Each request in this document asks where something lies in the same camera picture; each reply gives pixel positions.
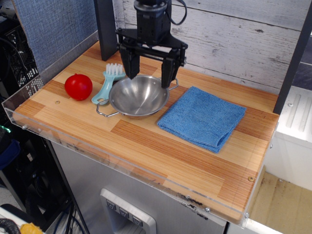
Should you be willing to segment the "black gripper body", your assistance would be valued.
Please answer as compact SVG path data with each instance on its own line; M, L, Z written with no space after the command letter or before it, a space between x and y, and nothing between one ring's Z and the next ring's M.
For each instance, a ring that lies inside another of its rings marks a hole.
M153 50L153 47L160 46L171 48L177 52L181 66L185 65L185 50L188 45L171 35L171 24L181 25L187 16L185 8L182 20L177 23L172 19L171 2L134 2L136 10L136 29L117 29L118 48L124 44L134 48L139 56L145 56L156 60L166 57L164 52Z

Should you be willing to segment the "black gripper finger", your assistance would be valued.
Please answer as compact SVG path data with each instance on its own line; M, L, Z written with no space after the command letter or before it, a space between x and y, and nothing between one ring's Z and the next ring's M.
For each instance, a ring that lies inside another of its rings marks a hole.
M126 75L133 79L140 71L140 56L134 48L127 47L124 44L120 45L120 56Z
M177 71L180 67L179 56L175 53L169 53L163 60L161 66L161 86L168 88L171 82L176 78Z

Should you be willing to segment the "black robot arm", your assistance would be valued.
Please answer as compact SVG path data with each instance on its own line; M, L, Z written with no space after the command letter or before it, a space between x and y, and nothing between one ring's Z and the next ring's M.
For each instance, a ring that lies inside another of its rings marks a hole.
M185 65L185 51L188 45L171 35L171 24L180 25L187 16L185 8L181 22L172 19L170 0L136 0L136 29L117 29L121 60L126 75L133 79L140 72L140 57L162 62L161 86L168 88L176 78L180 66Z

